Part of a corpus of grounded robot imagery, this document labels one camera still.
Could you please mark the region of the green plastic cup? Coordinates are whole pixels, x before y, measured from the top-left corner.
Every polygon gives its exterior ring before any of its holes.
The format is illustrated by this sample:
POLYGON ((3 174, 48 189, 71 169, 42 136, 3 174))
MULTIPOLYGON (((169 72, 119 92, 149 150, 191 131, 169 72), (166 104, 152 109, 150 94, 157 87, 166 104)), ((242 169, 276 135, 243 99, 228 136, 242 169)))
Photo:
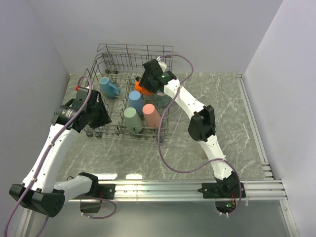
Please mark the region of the green plastic cup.
POLYGON ((131 134, 139 134, 143 129, 140 116, 133 107, 126 108, 124 114, 124 125, 131 134))

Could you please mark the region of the beige plastic cup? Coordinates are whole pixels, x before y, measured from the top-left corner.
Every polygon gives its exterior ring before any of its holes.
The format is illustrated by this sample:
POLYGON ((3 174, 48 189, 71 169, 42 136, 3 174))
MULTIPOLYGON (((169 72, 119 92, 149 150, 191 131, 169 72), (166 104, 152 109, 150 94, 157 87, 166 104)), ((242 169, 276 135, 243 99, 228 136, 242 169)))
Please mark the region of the beige plastic cup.
POLYGON ((203 148, 200 148, 199 154, 202 159, 208 159, 207 154, 205 153, 203 148))

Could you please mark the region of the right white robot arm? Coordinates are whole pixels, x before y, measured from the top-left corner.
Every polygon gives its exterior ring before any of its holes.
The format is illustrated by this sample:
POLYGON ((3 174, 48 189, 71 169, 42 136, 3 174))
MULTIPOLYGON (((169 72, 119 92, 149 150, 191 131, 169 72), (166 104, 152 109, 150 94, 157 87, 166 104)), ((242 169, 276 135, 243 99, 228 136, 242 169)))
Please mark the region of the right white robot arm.
POLYGON ((161 90, 187 114, 190 119, 188 133, 204 150, 212 165, 216 186, 213 188, 216 198, 240 198, 242 186, 234 167, 226 161, 217 140, 215 111, 211 105, 198 101, 177 77, 166 69, 160 58, 143 64, 144 73, 139 85, 150 92, 161 90))

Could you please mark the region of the blue plastic cup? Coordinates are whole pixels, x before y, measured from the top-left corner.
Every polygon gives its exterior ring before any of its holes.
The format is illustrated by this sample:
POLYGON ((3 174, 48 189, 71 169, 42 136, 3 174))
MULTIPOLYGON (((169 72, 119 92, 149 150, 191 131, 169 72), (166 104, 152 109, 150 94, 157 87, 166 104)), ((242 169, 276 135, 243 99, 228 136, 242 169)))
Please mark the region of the blue plastic cup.
POLYGON ((143 114, 143 107, 144 107, 144 102, 143 102, 141 93, 137 90, 131 91, 129 93, 128 98, 129 98, 129 106, 133 107, 138 113, 138 115, 141 116, 143 114))

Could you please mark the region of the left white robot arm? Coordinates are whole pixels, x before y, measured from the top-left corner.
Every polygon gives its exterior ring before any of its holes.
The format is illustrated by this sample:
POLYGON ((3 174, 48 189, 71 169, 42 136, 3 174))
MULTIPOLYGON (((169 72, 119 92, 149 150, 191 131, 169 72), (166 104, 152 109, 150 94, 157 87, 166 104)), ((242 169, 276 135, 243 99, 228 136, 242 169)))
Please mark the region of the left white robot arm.
POLYGON ((44 147, 21 184, 13 184, 9 194, 21 200, 21 206, 49 217, 55 217, 65 202, 80 195, 100 196, 98 177, 86 172, 74 179, 56 184, 63 160, 79 133, 89 126, 99 128, 111 122, 99 91, 79 88, 74 99, 54 113, 44 147))

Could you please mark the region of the pink plastic cup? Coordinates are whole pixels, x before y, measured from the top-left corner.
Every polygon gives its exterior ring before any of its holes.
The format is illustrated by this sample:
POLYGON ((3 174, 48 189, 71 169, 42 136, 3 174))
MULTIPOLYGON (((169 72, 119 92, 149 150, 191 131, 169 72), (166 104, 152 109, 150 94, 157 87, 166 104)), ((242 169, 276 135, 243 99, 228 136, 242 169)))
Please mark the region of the pink plastic cup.
POLYGON ((155 106, 153 104, 146 104, 144 105, 142 111, 147 127, 158 128, 160 125, 161 116, 155 106))

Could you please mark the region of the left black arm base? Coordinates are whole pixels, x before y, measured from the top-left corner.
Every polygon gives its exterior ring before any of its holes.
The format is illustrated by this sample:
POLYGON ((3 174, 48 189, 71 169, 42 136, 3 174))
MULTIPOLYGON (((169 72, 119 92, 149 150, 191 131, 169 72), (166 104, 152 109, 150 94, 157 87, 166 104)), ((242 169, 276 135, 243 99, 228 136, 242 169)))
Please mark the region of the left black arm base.
POLYGON ((97 191, 90 194, 83 194, 80 196, 80 210, 83 213, 98 213, 102 206, 102 200, 93 198, 103 198, 113 200, 115 195, 115 184, 101 184, 98 186, 97 191))

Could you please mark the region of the light blue floral mug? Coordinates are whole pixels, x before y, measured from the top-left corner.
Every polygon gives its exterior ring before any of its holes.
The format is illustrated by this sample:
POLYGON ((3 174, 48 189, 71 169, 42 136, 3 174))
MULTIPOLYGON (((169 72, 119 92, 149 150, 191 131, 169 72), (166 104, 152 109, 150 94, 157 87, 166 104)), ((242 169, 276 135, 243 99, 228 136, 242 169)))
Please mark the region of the light blue floral mug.
POLYGON ((102 93, 107 98, 114 98, 120 95, 120 89, 107 77, 102 77, 99 80, 99 85, 102 93))

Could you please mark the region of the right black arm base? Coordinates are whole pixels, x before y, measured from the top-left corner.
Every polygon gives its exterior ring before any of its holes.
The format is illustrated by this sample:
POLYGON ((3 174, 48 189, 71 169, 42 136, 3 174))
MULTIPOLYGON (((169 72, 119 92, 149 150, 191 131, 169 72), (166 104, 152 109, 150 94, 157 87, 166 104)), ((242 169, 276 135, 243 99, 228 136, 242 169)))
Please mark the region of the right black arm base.
POLYGON ((236 208, 238 201, 246 197, 243 183, 224 184, 223 182, 202 183, 197 191, 202 193, 204 199, 214 199, 215 208, 219 214, 231 214, 236 208))

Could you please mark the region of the orange mug black handle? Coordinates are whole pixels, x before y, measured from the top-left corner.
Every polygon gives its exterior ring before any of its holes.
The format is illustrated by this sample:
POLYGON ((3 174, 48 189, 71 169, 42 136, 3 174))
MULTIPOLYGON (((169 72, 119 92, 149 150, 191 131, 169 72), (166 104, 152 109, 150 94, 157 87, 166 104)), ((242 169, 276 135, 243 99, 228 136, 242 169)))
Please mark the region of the orange mug black handle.
POLYGON ((140 77, 135 77, 135 79, 136 79, 136 83, 135 83, 136 91, 139 91, 143 95, 148 95, 148 96, 154 95, 153 92, 148 91, 146 88, 140 86, 140 79, 141 79, 140 77))

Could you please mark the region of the teal patterned mug yellow inside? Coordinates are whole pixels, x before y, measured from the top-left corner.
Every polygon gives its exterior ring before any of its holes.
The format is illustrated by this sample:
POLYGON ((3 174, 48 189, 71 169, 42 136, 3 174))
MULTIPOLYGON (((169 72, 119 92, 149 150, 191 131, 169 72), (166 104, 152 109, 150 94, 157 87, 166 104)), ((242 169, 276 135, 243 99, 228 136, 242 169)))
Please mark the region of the teal patterned mug yellow inside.
POLYGON ((170 97, 163 93, 161 90, 158 90, 154 95, 154 99, 159 107, 165 108, 169 104, 170 97))

